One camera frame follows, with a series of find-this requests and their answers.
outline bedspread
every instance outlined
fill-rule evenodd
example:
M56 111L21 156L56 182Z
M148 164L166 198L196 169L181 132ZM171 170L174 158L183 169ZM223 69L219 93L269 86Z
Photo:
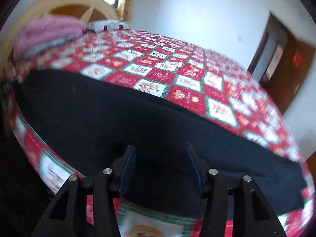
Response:
M314 213L314 183L290 130L266 91L236 62L211 50L146 31L122 30L86 34L27 62L7 68L23 81L31 69L76 72L99 81L159 96L209 119L228 131L254 141L275 154L300 162L308 187L304 209L279 216L288 236L299 236ZM8 98L15 135L43 181L57 192L77 173L35 133ZM115 200L122 235L198 236L202 221L150 211ZM87 218L93 222L92 199ZM231 236L228 221L225 237Z

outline black cloth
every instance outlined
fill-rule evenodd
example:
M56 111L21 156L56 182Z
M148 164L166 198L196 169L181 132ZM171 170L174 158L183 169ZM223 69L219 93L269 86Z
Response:
M169 101L76 73L34 70L16 90L18 106L38 135L82 174L110 167L127 145L137 158L125 198L141 206L202 218L185 173L187 143L227 176L250 175L276 214L303 208L301 167ZM233 204L228 219L233 218Z

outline brown door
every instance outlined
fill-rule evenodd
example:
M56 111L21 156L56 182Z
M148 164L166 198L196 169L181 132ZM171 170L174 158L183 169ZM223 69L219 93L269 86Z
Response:
M270 80L260 84L269 93L282 114L288 109L303 84L314 57L315 47L288 35L279 64Z

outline silver screw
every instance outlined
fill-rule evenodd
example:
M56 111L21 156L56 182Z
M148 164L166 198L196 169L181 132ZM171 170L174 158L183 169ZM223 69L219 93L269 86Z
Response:
M72 182L76 181L77 179L78 179L78 177L76 175L71 175L69 177L69 180L72 181Z
M209 170L209 173L210 173L211 175L217 175L217 174L218 174L218 171L217 171L215 168L211 168L211 169Z
M103 170L103 173L106 174L106 175L109 175L109 174L112 173L112 169L106 168L106 169Z
M246 181L246 182L251 182L251 177L249 176L249 175L245 175L244 176L244 180Z

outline headboard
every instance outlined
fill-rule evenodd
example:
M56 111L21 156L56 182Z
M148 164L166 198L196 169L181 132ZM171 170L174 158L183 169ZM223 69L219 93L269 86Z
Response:
M15 24L10 28L3 40L0 41L0 77L3 74L4 65L10 59L12 54L12 48L20 30L31 20L36 19L42 15L50 15L61 11L61 8L67 8L63 10L67 15L78 17L78 10L76 13L72 13L71 6L80 7L80 11L83 11L83 15L80 15L80 19L88 23L93 12L97 12L98 19L118 20L116 10L106 3L104 0L38 0L35 4L30 6L24 15L16 20Z

